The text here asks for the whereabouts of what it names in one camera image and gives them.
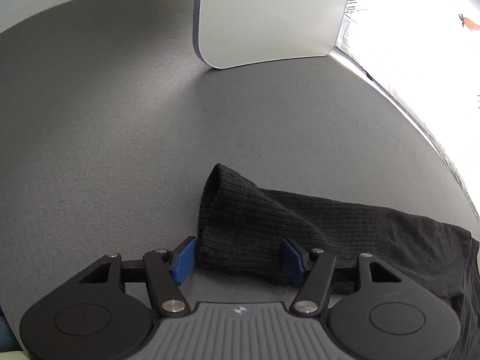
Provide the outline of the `black knit sweater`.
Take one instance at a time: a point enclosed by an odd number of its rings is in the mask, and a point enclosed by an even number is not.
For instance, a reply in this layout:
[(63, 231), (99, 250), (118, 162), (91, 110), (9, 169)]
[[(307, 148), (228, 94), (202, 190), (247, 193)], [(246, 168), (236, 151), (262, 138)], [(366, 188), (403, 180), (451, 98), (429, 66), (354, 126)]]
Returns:
[(334, 254), (341, 267), (370, 252), (449, 300), (461, 325), (452, 357), (479, 357), (479, 243), (469, 231), (391, 208), (262, 189), (214, 166), (199, 207), (200, 267), (286, 284), (280, 260), (286, 237)]

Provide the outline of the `white printed carrot curtain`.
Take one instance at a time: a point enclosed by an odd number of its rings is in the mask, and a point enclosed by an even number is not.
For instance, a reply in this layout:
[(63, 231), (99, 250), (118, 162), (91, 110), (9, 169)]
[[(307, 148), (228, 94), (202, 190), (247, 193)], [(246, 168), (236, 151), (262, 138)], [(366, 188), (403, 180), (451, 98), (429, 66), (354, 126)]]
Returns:
[(479, 206), (479, 0), (347, 0), (337, 47), (412, 115)]

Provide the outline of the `white rounded board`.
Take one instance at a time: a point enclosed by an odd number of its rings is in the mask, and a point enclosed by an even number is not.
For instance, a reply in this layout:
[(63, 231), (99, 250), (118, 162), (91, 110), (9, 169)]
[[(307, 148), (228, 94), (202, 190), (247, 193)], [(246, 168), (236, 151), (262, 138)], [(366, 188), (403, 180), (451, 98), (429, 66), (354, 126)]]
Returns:
[(326, 56), (347, 0), (194, 0), (193, 49), (215, 69)]

